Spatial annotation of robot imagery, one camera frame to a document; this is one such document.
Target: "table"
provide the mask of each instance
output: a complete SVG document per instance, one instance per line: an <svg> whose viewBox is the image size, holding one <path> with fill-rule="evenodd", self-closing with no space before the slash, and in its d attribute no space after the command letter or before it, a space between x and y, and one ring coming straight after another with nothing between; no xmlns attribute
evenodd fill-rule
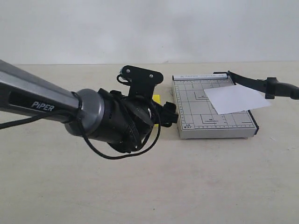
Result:
<svg viewBox="0 0 299 224"><path fill-rule="evenodd" d="M162 104L173 102L174 74L230 70L299 85L299 62L133 65L163 73L155 90ZM122 64L17 66L70 91L128 92L116 81ZM260 126L253 138L181 140L173 125L148 153L120 161L98 157L58 122L1 130L0 223L297 223L299 103L271 103L252 110ZM23 118L0 114L0 122Z"/></svg>

